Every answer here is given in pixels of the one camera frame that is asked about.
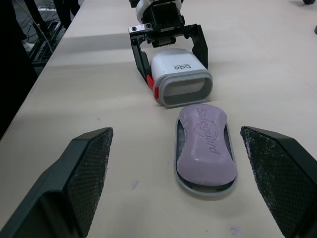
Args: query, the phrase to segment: purple soap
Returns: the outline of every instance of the purple soap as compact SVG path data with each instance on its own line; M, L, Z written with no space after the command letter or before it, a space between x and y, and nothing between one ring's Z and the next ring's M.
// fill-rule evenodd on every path
M185 142L177 161L183 179L198 185L222 186L235 180L237 167L226 146L227 115L220 108L190 105L180 112Z

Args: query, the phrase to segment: red latch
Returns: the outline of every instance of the red latch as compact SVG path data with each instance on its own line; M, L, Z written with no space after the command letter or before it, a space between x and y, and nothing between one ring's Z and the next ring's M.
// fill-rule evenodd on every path
M153 82L151 76L149 76L149 75L147 75L147 82L148 82L148 86L149 86L150 89L153 91L154 82Z
M154 91L155 95L155 99L158 99L159 98L159 88L158 87L155 87L155 91Z

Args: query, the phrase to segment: white plastic box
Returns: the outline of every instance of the white plastic box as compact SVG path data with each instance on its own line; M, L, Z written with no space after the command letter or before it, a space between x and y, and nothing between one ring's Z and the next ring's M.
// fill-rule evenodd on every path
M159 104L182 106L206 100L212 90L212 76L193 53L168 49L151 62L153 95Z

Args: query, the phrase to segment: table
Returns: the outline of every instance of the table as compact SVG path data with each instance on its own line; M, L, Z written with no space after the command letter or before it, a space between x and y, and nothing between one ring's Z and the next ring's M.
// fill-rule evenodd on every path
M220 199L186 193L173 172L181 108L154 101L139 75L128 0L85 0L0 143L0 228L69 141L112 126L107 178L90 238L283 237L256 187L243 125L296 138L317 158L317 4L300 0L186 0L201 24L214 88L208 104L228 115L238 167ZM179 39L172 47L191 49ZM151 58L161 50L144 46ZM132 190L131 184L139 181Z

